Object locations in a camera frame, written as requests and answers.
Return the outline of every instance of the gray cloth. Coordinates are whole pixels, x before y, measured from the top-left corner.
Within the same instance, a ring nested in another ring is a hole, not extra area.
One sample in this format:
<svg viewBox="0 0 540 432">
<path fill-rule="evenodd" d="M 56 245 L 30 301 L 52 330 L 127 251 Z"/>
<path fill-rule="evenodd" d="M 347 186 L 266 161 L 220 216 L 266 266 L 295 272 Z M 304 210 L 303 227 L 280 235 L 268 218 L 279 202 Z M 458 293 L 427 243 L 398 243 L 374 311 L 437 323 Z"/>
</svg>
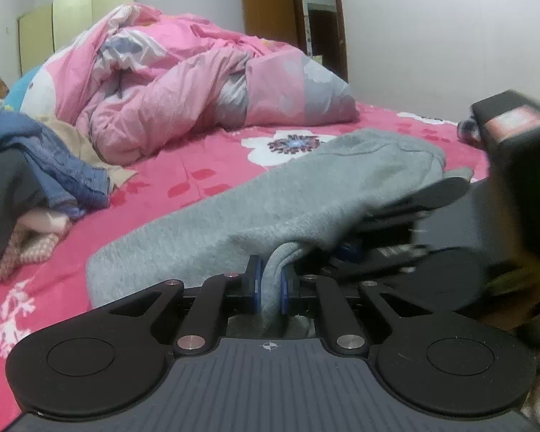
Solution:
<svg viewBox="0 0 540 432">
<path fill-rule="evenodd" d="M 198 286 L 260 255 L 268 259 L 262 313 L 249 325 L 236 320 L 232 332 L 261 336 L 279 319 L 285 264 L 333 248 L 369 210 L 440 180 L 444 165 L 444 152 L 417 138 L 372 129 L 340 136 L 105 246 L 87 266 L 90 300 L 98 307 L 171 278 Z"/>
<path fill-rule="evenodd" d="M 225 129 L 237 129 L 244 126 L 248 112 L 248 89 L 246 69 L 228 77 L 214 104 L 213 118 Z"/>
</svg>

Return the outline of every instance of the pink bedsheet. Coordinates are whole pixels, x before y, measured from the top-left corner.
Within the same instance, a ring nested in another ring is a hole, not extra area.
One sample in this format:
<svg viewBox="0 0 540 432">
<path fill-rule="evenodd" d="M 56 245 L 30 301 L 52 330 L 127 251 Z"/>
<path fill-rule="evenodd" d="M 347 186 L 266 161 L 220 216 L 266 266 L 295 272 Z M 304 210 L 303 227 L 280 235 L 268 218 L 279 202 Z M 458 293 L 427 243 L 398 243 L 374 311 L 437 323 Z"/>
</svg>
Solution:
<svg viewBox="0 0 540 432">
<path fill-rule="evenodd" d="M 456 139 L 451 123 L 397 115 L 359 105 L 360 122 L 299 130 L 250 127 L 222 129 L 162 150 L 135 165 L 138 175 L 114 192 L 111 207 L 85 217 L 50 261 L 21 268 L 0 284 L 0 430 L 19 414 L 4 376 L 4 361 L 24 336 L 90 308 L 85 265 L 99 248 L 150 220 L 221 193 L 304 153 L 284 154 L 280 139 L 317 135 L 323 140 L 357 128 L 378 128 L 424 138 L 446 151 L 447 169 L 471 167 L 487 175 L 484 153 Z"/>
</svg>

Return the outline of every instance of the pink comforter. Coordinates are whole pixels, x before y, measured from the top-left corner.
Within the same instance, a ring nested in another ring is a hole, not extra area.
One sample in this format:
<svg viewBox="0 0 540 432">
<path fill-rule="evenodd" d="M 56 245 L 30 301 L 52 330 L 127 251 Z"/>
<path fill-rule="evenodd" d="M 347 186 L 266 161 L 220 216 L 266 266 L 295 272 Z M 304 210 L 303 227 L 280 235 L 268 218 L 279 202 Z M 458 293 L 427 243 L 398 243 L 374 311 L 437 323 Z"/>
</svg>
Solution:
<svg viewBox="0 0 540 432">
<path fill-rule="evenodd" d="M 348 85 L 300 50 L 140 4 L 119 6 L 53 55 L 22 112 L 76 125 L 107 162 L 122 165 L 215 126 L 357 117 Z"/>
<path fill-rule="evenodd" d="M 288 135 L 316 135 L 327 141 L 358 128 L 378 128 L 426 139 L 444 149 L 446 169 L 469 167 L 487 175 L 485 154 L 462 144 L 456 127 L 409 114 L 359 105 L 360 120 L 347 125 L 298 128 L 217 129 L 135 165 L 138 175 L 112 194 L 111 207 L 77 223 L 52 258 L 18 270 L 0 283 L 0 430 L 19 414 L 4 376 L 13 346 L 28 334 L 90 308 L 86 294 L 88 258 L 102 246 L 157 217 L 233 188 L 269 167 L 302 156 L 284 154 Z"/>
</svg>

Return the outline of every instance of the wooden door frame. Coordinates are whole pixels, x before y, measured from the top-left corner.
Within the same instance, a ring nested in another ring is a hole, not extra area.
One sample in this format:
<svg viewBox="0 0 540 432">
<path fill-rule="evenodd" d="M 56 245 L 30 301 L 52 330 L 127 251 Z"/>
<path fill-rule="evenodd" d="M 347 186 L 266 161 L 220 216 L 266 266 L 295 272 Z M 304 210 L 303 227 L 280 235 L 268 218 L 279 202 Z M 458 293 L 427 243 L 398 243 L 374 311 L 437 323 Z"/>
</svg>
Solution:
<svg viewBox="0 0 540 432">
<path fill-rule="evenodd" d="M 348 54 L 346 53 L 346 29 L 344 28 L 344 10 L 342 0 L 336 1 L 338 19 L 338 39 L 340 40 L 340 64 L 342 65 L 342 79 L 348 82 Z"/>
<path fill-rule="evenodd" d="M 304 23 L 304 2 L 303 0 L 294 0 L 294 18 L 296 19 L 296 35 L 298 39 L 298 48 L 308 55 L 306 44 L 306 25 Z"/>
<path fill-rule="evenodd" d="M 336 1 L 336 17 L 338 20 L 338 39 L 340 40 L 340 64 L 342 78 L 348 82 L 348 54 L 346 53 L 346 30 L 344 29 L 344 11 L 342 0 Z M 306 25 L 304 22 L 304 5 L 302 0 L 294 0 L 294 17 L 296 19 L 296 33 L 298 48 L 308 55 L 306 44 Z"/>
</svg>

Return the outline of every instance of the denim jeans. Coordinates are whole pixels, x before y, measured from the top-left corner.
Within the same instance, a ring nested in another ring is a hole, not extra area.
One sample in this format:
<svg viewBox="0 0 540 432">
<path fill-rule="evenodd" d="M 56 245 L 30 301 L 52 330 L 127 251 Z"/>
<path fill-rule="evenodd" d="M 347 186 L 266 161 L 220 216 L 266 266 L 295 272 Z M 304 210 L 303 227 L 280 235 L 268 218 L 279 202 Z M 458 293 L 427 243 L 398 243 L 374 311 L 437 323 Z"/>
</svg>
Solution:
<svg viewBox="0 0 540 432">
<path fill-rule="evenodd" d="M 0 150 L 7 148 L 24 153 L 50 208 L 78 219 L 84 210 L 108 207 L 106 170 L 78 159 L 47 126 L 24 114 L 0 111 Z"/>
</svg>

